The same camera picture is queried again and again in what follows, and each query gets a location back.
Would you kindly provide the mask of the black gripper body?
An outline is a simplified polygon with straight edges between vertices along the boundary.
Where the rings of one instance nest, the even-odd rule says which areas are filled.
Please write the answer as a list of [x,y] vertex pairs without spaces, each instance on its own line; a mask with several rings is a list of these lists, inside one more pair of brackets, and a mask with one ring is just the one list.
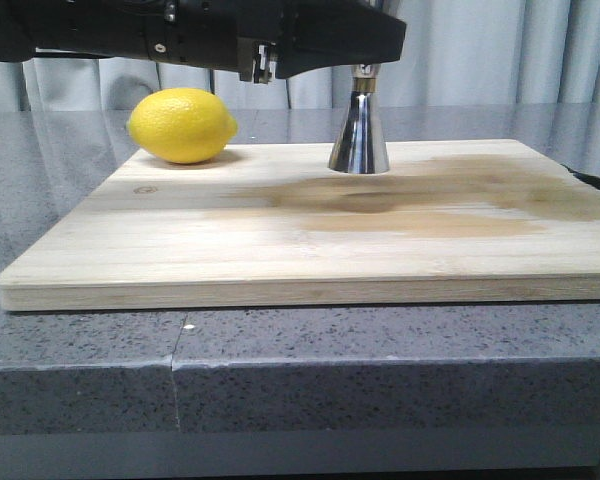
[[0,62],[121,57],[252,81],[279,37],[277,1],[0,1]]

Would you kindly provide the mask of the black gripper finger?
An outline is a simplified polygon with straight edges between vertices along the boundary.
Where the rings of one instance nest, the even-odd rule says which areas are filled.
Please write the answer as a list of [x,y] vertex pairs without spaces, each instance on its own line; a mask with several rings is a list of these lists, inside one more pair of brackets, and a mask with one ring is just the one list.
[[407,25],[366,1],[287,1],[276,41],[278,79],[400,59]]

